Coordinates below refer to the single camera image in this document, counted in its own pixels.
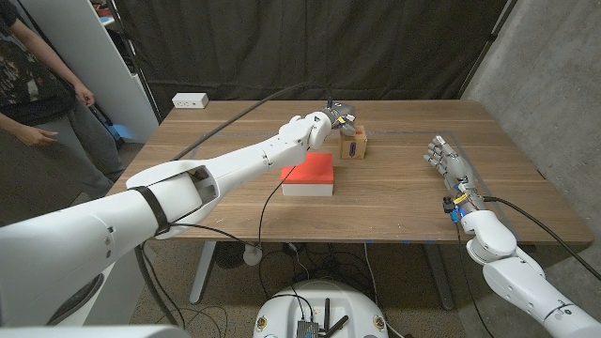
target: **blue object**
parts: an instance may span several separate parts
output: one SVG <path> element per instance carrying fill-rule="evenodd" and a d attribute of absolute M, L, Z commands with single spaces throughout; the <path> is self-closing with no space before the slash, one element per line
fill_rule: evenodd
<path fill-rule="evenodd" d="M 456 210 L 451 212 L 449 215 L 451 215 L 451 221 L 453 221 L 453 223 L 459 223 L 459 215 L 457 214 Z"/>

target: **red lid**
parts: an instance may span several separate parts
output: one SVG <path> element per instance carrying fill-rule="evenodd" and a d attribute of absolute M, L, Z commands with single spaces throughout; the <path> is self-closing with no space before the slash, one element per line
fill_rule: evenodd
<path fill-rule="evenodd" d="M 282 168 L 284 180 L 292 167 Z M 334 162 L 331 154 L 307 154 L 307 160 L 297 165 L 284 184 L 334 184 Z"/>

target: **person's hand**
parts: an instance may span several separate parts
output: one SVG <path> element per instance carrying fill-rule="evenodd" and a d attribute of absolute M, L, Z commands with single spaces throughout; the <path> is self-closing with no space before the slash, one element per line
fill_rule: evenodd
<path fill-rule="evenodd" d="M 94 93 L 92 93 L 84 84 L 76 84 L 73 86 L 75 89 L 75 94 L 77 94 L 77 98 L 85 104 L 86 107 L 91 106 L 96 102 L 94 100 Z"/>
<path fill-rule="evenodd" d="M 56 142 L 52 136 L 57 135 L 57 132 L 22 126 L 14 133 L 14 135 L 26 146 L 49 146 Z"/>

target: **white power strip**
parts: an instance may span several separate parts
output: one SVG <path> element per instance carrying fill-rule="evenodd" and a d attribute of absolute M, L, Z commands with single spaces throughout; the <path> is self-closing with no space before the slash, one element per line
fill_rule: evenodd
<path fill-rule="evenodd" d="M 202 109 L 208 104 L 207 93 L 177 93 L 171 101 L 176 108 Z"/>

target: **wooden table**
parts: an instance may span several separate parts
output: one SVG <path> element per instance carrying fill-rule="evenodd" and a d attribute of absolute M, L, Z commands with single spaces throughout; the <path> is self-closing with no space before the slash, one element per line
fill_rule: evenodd
<path fill-rule="evenodd" d="M 588 244 L 593 233 L 565 203 L 486 112 L 471 100 L 348 101 L 367 131 L 364 160 L 339 160 L 338 131 L 319 152 L 334 154 L 332 197 L 271 198 L 261 237 L 265 241 L 454 243 L 455 226 L 441 207 L 449 193 L 442 177 L 422 155 L 436 134 L 465 156 L 481 194 L 506 199 L 548 225 L 566 242 Z M 110 193 L 125 189 L 135 173 L 169 161 L 185 146 L 251 105 L 212 101 L 204 110 L 174 109 Z M 292 116 L 320 110 L 322 101 L 271 101 L 200 146 L 196 159 L 208 159 L 267 139 Z M 246 240 L 256 240 L 261 209 L 279 183 L 279 170 L 227 195 L 202 224 Z M 488 205 L 522 244 L 554 239 L 505 206 Z M 179 238 L 229 240 L 192 229 Z"/>

